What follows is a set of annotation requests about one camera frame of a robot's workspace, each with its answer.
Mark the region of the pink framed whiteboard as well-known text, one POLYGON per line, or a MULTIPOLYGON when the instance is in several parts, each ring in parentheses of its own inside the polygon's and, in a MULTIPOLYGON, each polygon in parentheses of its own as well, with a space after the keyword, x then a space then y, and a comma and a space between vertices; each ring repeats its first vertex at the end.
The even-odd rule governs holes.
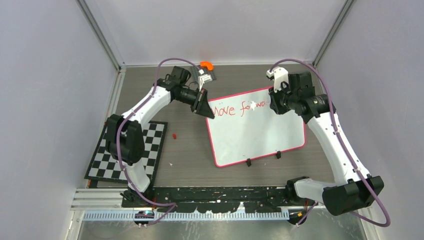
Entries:
POLYGON ((306 126, 293 111, 278 115, 269 89, 259 88, 211 99, 206 118, 214 163, 227 167, 287 152, 306 143, 306 126))

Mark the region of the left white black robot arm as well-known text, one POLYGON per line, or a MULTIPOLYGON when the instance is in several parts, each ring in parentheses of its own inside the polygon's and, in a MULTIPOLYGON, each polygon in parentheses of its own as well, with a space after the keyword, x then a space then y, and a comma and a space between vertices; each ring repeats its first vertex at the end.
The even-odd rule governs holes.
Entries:
POLYGON ((190 89, 186 83, 191 73, 175 66, 165 78, 157 79, 147 95, 134 107, 121 115, 112 114, 106 120, 106 151, 118 161, 128 187, 135 192, 134 200, 141 207, 148 207, 154 199, 153 193, 147 190, 151 180, 141 163, 145 151, 143 130, 150 120, 174 100, 189 105, 194 114, 209 119, 215 117, 208 102, 208 91, 203 87, 213 78, 202 69, 198 74, 198 87, 190 89))

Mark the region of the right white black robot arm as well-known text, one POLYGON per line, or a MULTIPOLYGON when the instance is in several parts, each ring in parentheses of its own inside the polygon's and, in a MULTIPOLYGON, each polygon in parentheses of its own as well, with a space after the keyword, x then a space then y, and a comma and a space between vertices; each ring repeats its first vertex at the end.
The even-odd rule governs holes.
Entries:
POLYGON ((304 199, 322 203, 334 216, 372 205, 385 184, 361 163, 343 133, 336 108, 326 94, 316 94, 310 72, 288 73, 283 67, 266 72, 273 87, 268 90, 270 108, 278 115, 295 113, 314 133, 330 164, 334 181, 307 176, 287 181, 285 198, 291 205, 304 199))

